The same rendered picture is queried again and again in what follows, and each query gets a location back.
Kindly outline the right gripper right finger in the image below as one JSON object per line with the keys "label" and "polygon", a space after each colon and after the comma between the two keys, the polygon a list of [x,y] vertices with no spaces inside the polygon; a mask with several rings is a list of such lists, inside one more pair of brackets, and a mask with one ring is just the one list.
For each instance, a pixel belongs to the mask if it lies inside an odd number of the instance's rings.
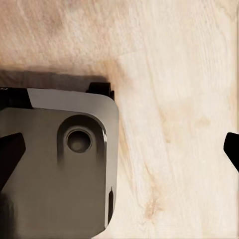
{"label": "right gripper right finger", "polygon": [[239,172],[239,134],[228,132],[223,150]]}

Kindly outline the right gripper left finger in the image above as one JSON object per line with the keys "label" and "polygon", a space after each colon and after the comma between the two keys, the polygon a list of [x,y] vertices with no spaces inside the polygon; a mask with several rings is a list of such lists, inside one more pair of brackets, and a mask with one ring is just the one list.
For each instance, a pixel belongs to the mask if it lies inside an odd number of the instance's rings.
{"label": "right gripper left finger", "polygon": [[0,138],[0,192],[26,152],[21,132]]}

